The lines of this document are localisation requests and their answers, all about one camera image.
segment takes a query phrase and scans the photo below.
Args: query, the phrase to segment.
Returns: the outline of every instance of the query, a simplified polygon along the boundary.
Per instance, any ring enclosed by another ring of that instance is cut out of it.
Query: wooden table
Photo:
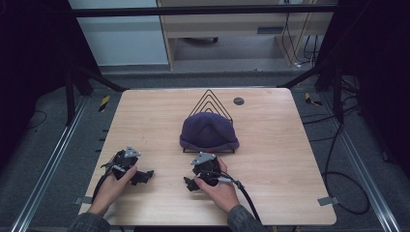
[[[140,171],[155,170],[148,184],[129,185],[105,218],[118,225],[226,225],[226,214],[203,192],[190,192],[193,177],[179,136],[184,120],[207,89],[129,90],[119,102],[86,195],[103,174],[100,166],[127,145],[142,153]],[[266,225],[330,225],[328,196],[292,95],[287,89],[212,89],[231,115],[240,147],[220,154],[228,173],[242,182]],[[233,100],[243,98],[237,105]],[[237,190],[241,203],[249,204]],[[83,204],[80,212],[89,205]]]

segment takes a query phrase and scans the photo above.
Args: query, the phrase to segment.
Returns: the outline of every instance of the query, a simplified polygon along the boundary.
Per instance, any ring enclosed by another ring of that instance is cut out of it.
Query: metal frame
[[[24,204],[23,209],[21,210],[20,214],[18,215],[17,219],[15,220],[11,231],[13,232],[22,232],[26,231],[31,219],[33,218],[34,214],[36,213],[37,208],[40,205],[40,202],[43,199],[45,191],[54,176],[55,171],[57,170],[58,164],[61,158],[66,151],[66,148],[73,136],[75,128],[78,124],[79,119],[81,118],[82,112],[84,110],[85,103],[87,102],[87,97],[81,97],[76,108],[75,117],[73,117],[73,122],[66,126],[61,135],[60,139],[57,142],[56,147],[54,148],[53,153],[51,154],[50,159],[48,160],[47,165],[44,168],[42,176],[36,183],[30,197],[28,198],[27,202]]]
[[[246,5],[246,6],[201,6],[201,7],[159,7],[124,9],[80,9],[54,11],[49,15],[74,17],[147,16],[147,15],[228,15],[269,13],[326,13],[352,11],[353,5],[300,4],[300,5]]]

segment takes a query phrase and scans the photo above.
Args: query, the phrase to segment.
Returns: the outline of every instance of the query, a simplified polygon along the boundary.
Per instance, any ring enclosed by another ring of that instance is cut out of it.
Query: gray floor
[[[296,77],[310,66],[310,63],[305,63],[300,68],[285,66],[275,40],[270,37],[220,38],[218,43],[180,40],[175,57],[172,72],[155,70],[127,75],[108,74],[106,77],[130,88],[276,86]],[[312,91],[313,82],[314,77],[292,91],[304,122],[329,115],[325,106],[305,102],[305,92],[310,92],[314,100],[323,101],[320,95]],[[56,231],[57,228],[67,227],[75,219],[79,206],[73,201],[77,196],[84,195],[88,187],[99,149],[103,146],[101,138],[106,136],[104,130],[109,129],[116,105],[121,98],[120,93],[115,93],[99,83],[93,82],[93,86],[95,93],[92,98],[87,99],[78,127],[32,218],[32,228],[51,228],[51,231]],[[100,113],[98,108],[106,95],[111,99],[105,112]],[[355,100],[350,100],[346,107],[354,104]],[[37,109],[46,113],[45,120],[42,122],[42,112],[35,114],[29,125],[34,128],[27,130],[7,172],[0,178],[0,228],[10,227],[21,212],[64,130],[64,89],[41,97]],[[345,116],[344,129],[354,141],[401,230],[410,231],[410,206],[407,203],[410,198],[410,181],[396,164],[382,160],[382,151],[358,111]],[[309,140],[315,140],[333,136],[336,128],[335,124],[328,120],[306,125],[306,131]],[[331,143],[332,140],[311,142],[321,171],[324,170]],[[340,138],[332,154],[330,170],[343,172],[358,180]],[[346,207],[358,210],[365,206],[364,196],[351,182],[330,176],[329,185],[333,194],[338,196]],[[335,225],[303,226],[303,231],[384,231],[379,216],[372,209],[361,216],[347,213],[338,205],[335,205],[335,211]],[[279,231],[290,231],[290,228],[280,227]]]

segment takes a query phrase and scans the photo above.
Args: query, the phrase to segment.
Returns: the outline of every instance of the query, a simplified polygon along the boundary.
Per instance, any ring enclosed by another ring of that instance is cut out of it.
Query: black curtain
[[[406,0],[352,0],[356,12],[336,13],[325,36],[318,64],[327,58],[354,19],[360,20],[338,48],[342,74],[355,75],[361,84],[358,99],[374,134],[391,161],[410,178],[410,14]],[[322,83],[332,83],[321,73]]]
[[[37,99],[65,86],[68,69],[81,66],[101,75],[76,18],[49,14],[70,9],[67,0],[0,0],[0,172],[24,134]],[[92,92],[87,79],[72,72],[73,84],[83,95]]]

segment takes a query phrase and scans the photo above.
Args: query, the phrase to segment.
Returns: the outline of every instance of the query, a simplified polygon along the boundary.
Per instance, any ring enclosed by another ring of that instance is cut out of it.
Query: black wire stand
[[[217,98],[217,96],[212,92],[212,90],[208,89],[205,91],[205,93],[202,95],[201,99],[198,101],[196,106],[193,108],[193,110],[190,112],[190,116],[195,115],[200,112],[208,112],[208,113],[216,113],[219,114],[220,116],[224,117],[227,119],[233,126],[233,119],[226,110],[226,108],[223,106],[223,104],[220,102],[220,100]],[[186,148],[183,149],[184,153],[197,153],[196,151],[191,151]],[[232,149],[232,151],[226,151],[226,152],[214,152],[214,153],[235,153],[235,149]]]

